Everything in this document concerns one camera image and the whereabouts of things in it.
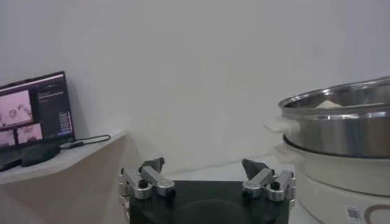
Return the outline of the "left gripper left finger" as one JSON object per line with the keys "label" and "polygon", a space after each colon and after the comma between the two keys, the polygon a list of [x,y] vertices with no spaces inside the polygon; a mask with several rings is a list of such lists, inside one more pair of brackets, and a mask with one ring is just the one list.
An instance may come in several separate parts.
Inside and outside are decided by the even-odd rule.
{"label": "left gripper left finger", "polygon": [[122,168],[118,174],[119,196],[124,200],[132,195],[137,200],[147,200],[155,190],[158,196],[172,201],[176,196],[176,184],[161,174],[164,164],[164,157],[159,157],[145,161],[137,169]]}

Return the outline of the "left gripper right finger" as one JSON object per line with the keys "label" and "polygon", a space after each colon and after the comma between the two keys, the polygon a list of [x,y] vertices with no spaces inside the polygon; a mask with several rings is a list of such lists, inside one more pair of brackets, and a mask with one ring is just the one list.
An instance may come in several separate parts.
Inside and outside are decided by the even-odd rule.
{"label": "left gripper right finger", "polygon": [[243,182],[242,196],[245,202],[250,203],[265,193],[269,201],[290,203],[296,201],[296,176],[294,172],[283,170],[276,173],[265,163],[243,159],[241,161],[247,178]]}

